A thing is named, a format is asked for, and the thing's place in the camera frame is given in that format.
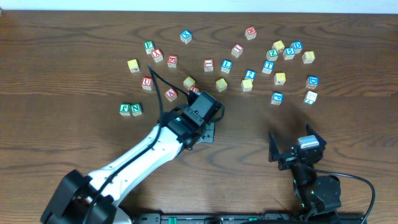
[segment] alphabet block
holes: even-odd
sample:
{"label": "alphabet block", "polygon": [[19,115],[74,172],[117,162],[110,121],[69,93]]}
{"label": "alphabet block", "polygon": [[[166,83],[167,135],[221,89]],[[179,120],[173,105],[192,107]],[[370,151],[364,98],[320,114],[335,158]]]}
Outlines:
{"label": "alphabet block", "polygon": [[221,71],[225,73],[229,73],[232,68],[232,61],[224,60],[223,64],[221,65]]}
{"label": "alphabet block", "polygon": [[315,60],[315,54],[313,52],[304,52],[303,62],[312,63]]}
{"label": "alphabet block", "polygon": [[167,66],[169,68],[177,68],[178,57],[175,55],[169,55],[169,59],[167,60]]}
{"label": "alphabet block", "polygon": [[280,105],[284,100],[284,95],[281,93],[274,93],[272,94],[271,104],[273,105]]}
{"label": "alphabet block", "polygon": [[151,54],[156,63],[163,60],[163,54],[159,49],[154,50],[153,52],[151,52]]}
{"label": "alphabet block", "polygon": [[154,45],[153,41],[145,42],[144,47],[145,47],[145,51],[147,52],[147,54],[150,54],[151,52],[153,52],[155,50],[155,45]]}
{"label": "alphabet block", "polygon": [[293,47],[294,49],[294,53],[298,54],[301,52],[301,50],[303,49],[303,45],[301,44],[301,41],[296,41],[293,42],[290,47]]}
{"label": "alphabet block", "polygon": [[142,88],[145,90],[152,90],[154,82],[152,81],[151,78],[143,78],[142,79]]}
{"label": "alphabet block", "polygon": [[317,93],[314,93],[312,91],[308,91],[307,94],[304,97],[304,103],[308,104],[314,104],[315,100],[317,100]]}
{"label": "alphabet block", "polygon": [[285,50],[284,50],[284,59],[285,60],[293,59],[294,55],[295,55],[295,53],[294,53],[294,49],[293,48],[291,48],[291,47],[285,48]]}
{"label": "alphabet block", "polygon": [[274,76],[275,85],[283,85],[286,82],[286,74],[285,73],[276,73]]}
{"label": "alphabet block", "polygon": [[253,83],[251,80],[242,80],[242,91],[250,91],[253,89]]}
{"label": "alphabet block", "polygon": [[226,83],[225,79],[222,78],[216,82],[216,88],[219,92],[226,90],[228,84]]}
{"label": "alphabet block", "polygon": [[272,45],[272,49],[276,50],[278,54],[280,54],[284,51],[285,45],[281,40],[278,40]]}
{"label": "alphabet block", "polygon": [[274,63],[266,61],[264,63],[264,67],[262,68],[262,72],[264,72],[266,74],[271,74],[273,68],[274,68]]}
{"label": "alphabet block", "polygon": [[195,87],[195,86],[191,86],[191,88],[189,88],[189,91],[192,91],[194,93],[199,93],[199,88]]}
{"label": "alphabet block", "polygon": [[130,116],[130,105],[126,103],[120,104],[119,112],[123,116]]}
{"label": "alphabet block", "polygon": [[315,89],[318,86],[318,82],[319,82],[318,77],[309,76],[305,84],[305,87],[310,89]]}
{"label": "alphabet block", "polygon": [[133,116],[138,116],[142,114],[142,109],[139,103],[131,105],[131,114]]}
{"label": "alphabet block", "polygon": [[129,65],[131,73],[139,72],[139,66],[138,66],[137,59],[130,60],[130,61],[127,62],[127,64]]}
{"label": "alphabet block", "polygon": [[273,62],[278,59],[278,52],[276,50],[267,51],[267,60]]}
{"label": "alphabet block", "polygon": [[239,44],[236,44],[236,45],[232,48],[231,54],[234,55],[236,58],[238,58],[239,56],[241,56],[242,53],[243,53],[243,47],[240,46]]}
{"label": "alphabet block", "polygon": [[205,59],[205,72],[212,72],[214,70],[213,59]]}
{"label": "alphabet block", "polygon": [[177,92],[175,90],[173,90],[172,88],[170,88],[169,90],[167,90],[164,95],[166,96],[166,98],[171,102],[175,99],[177,99]]}
{"label": "alphabet block", "polygon": [[253,82],[255,77],[256,77],[256,72],[255,71],[247,70],[246,74],[244,76],[244,79],[248,79],[251,82]]}
{"label": "alphabet block", "polygon": [[251,40],[251,39],[256,38],[257,31],[254,27],[250,27],[250,28],[246,29],[246,32],[244,33],[244,35],[246,36],[246,38],[248,40]]}
{"label": "alphabet block", "polygon": [[188,90],[191,89],[191,87],[195,86],[195,81],[193,78],[188,77],[184,80],[184,87],[187,88]]}
{"label": "alphabet block", "polygon": [[188,30],[184,30],[181,35],[180,35],[180,39],[182,40],[182,42],[184,42],[185,44],[189,43],[192,40],[192,34],[191,32],[189,32]]}

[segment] wood grain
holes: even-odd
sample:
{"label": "wood grain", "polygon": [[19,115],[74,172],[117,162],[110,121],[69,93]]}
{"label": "wood grain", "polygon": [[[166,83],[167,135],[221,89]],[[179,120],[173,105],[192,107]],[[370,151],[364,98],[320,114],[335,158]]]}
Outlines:
{"label": "wood grain", "polygon": [[[290,210],[300,206],[289,171],[268,163],[267,132],[284,148],[304,135],[305,122],[328,142],[319,169],[369,179],[376,204],[369,223],[398,217],[398,17],[350,14],[231,14],[154,12],[6,11],[0,17],[0,222],[38,223],[60,179],[72,169],[87,174],[137,144],[158,117],[154,91],[141,88],[146,65],[182,88],[189,75],[226,107],[216,141],[199,144],[153,172],[123,205],[169,213]],[[244,30],[255,26],[257,37]],[[185,45],[184,29],[193,33]],[[178,69],[154,63],[143,43],[178,55]],[[317,59],[304,65],[279,58],[261,73],[272,43],[301,40]],[[231,55],[235,43],[244,47]],[[138,59],[131,74],[127,61]],[[203,72],[203,59],[215,71]],[[220,72],[223,59],[234,65]],[[246,69],[257,71],[243,93]],[[303,104],[308,75],[320,77],[317,102]],[[221,77],[228,89],[218,93]],[[270,105],[273,91],[285,94]],[[166,110],[185,99],[180,95]],[[142,104],[144,114],[123,118],[122,102]],[[340,211],[365,212],[370,189],[341,179]]]}

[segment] toy block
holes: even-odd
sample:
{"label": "toy block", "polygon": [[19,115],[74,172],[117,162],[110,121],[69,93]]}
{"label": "toy block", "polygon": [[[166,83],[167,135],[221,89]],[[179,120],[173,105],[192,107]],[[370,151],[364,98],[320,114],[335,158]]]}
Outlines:
{"label": "toy block", "polygon": [[239,44],[236,44],[236,45],[232,48],[231,54],[234,55],[236,58],[238,58],[239,56],[241,56],[242,53],[243,53],[243,47],[240,46]]}
{"label": "toy block", "polygon": [[281,40],[278,40],[272,45],[272,49],[276,50],[278,54],[280,54],[284,51],[285,45]]}
{"label": "toy block", "polygon": [[229,73],[232,68],[232,61],[224,60],[223,64],[221,65],[221,71],[225,73]]}
{"label": "toy block", "polygon": [[303,62],[312,63],[315,60],[315,54],[313,52],[304,52]]}
{"label": "toy block", "polygon": [[222,78],[216,82],[216,88],[219,92],[226,90],[228,84],[226,83],[225,79]]}
{"label": "toy block", "polygon": [[318,86],[318,82],[319,82],[318,77],[309,76],[305,84],[305,87],[310,89],[315,89]]}
{"label": "toy block", "polygon": [[291,47],[286,47],[284,50],[284,59],[285,60],[290,60],[294,58],[294,49]]}
{"label": "toy block", "polygon": [[213,59],[205,59],[205,72],[212,72],[214,70]]}
{"label": "toy block", "polygon": [[152,90],[152,85],[154,84],[154,82],[152,81],[151,78],[143,78],[142,79],[142,88],[145,90]]}
{"label": "toy block", "polygon": [[159,49],[154,50],[153,52],[151,52],[151,54],[156,63],[163,60],[163,54]]}
{"label": "toy block", "polygon": [[285,73],[276,73],[274,76],[275,85],[283,85],[286,82],[286,74]]}
{"label": "toy block", "polygon": [[318,96],[318,93],[308,91],[304,97],[304,103],[314,104],[315,100],[317,100],[317,96]]}
{"label": "toy block", "polygon": [[192,40],[192,34],[188,30],[184,30],[181,33],[180,38],[181,38],[182,42],[187,44],[187,43],[189,43]]}
{"label": "toy block", "polygon": [[137,59],[130,60],[130,61],[127,62],[127,64],[129,65],[131,73],[139,72],[139,66],[138,66]]}
{"label": "toy block", "polygon": [[273,105],[280,105],[284,100],[284,95],[281,93],[274,93],[272,94],[271,104]]}
{"label": "toy block", "polygon": [[253,89],[253,83],[251,80],[242,80],[242,91],[250,91]]}
{"label": "toy block", "polygon": [[133,116],[138,116],[142,114],[142,109],[139,103],[131,105],[131,114]]}
{"label": "toy block", "polygon": [[167,60],[167,66],[169,68],[177,68],[178,57],[175,55],[169,55],[169,59]]}
{"label": "toy block", "polygon": [[244,79],[248,79],[251,80],[251,82],[253,82],[255,77],[256,77],[255,71],[247,70]]}
{"label": "toy block", "polygon": [[154,45],[153,41],[145,42],[144,47],[145,47],[145,51],[147,52],[147,54],[150,54],[151,52],[153,52],[155,50],[155,45]]}
{"label": "toy block", "polygon": [[264,67],[262,68],[262,72],[264,72],[266,74],[271,74],[273,68],[274,68],[274,63],[266,61],[264,63]]}
{"label": "toy block", "polygon": [[192,91],[194,93],[199,93],[199,88],[195,87],[195,86],[191,86],[191,88],[189,88],[189,91]]}
{"label": "toy block", "polygon": [[164,95],[166,96],[166,98],[171,102],[175,99],[177,99],[177,92],[175,90],[173,90],[172,88],[170,88],[169,90],[167,90]]}
{"label": "toy block", "polygon": [[290,45],[290,47],[293,47],[294,53],[295,53],[295,54],[300,53],[301,50],[303,49],[303,45],[301,44],[301,41],[293,42],[293,43]]}
{"label": "toy block", "polygon": [[120,104],[119,112],[123,116],[130,116],[130,105],[127,103]]}
{"label": "toy block", "polygon": [[276,50],[269,50],[266,57],[268,61],[273,62],[278,59],[278,52]]}
{"label": "toy block", "polygon": [[244,33],[244,35],[246,36],[246,38],[248,40],[251,40],[251,39],[256,38],[257,31],[254,27],[250,27],[250,28],[246,29],[246,32]]}
{"label": "toy block", "polygon": [[191,89],[191,87],[195,86],[195,81],[193,78],[188,77],[184,80],[184,87],[187,88],[188,90]]}

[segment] white background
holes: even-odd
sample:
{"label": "white background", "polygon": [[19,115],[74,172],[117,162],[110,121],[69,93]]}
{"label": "white background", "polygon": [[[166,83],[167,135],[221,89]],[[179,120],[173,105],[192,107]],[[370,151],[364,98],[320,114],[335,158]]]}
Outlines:
{"label": "white background", "polygon": [[398,14],[398,0],[0,0],[4,10]]}

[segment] white arm segment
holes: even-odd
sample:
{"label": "white arm segment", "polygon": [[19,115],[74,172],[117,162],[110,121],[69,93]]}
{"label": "white arm segment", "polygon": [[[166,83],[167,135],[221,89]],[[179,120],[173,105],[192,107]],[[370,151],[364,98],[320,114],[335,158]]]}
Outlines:
{"label": "white arm segment", "polygon": [[[116,169],[142,152],[155,139],[158,129],[159,125],[155,126],[144,140],[109,165],[90,172],[88,175],[93,178],[90,184],[96,190],[100,189],[104,181]],[[182,143],[177,141],[177,135],[168,127],[163,127],[154,147],[124,168],[113,181],[108,184],[101,194],[104,197],[111,195],[114,199],[113,205],[117,207],[137,184],[144,180],[144,178],[156,168],[174,159],[181,151],[181,148]]]}

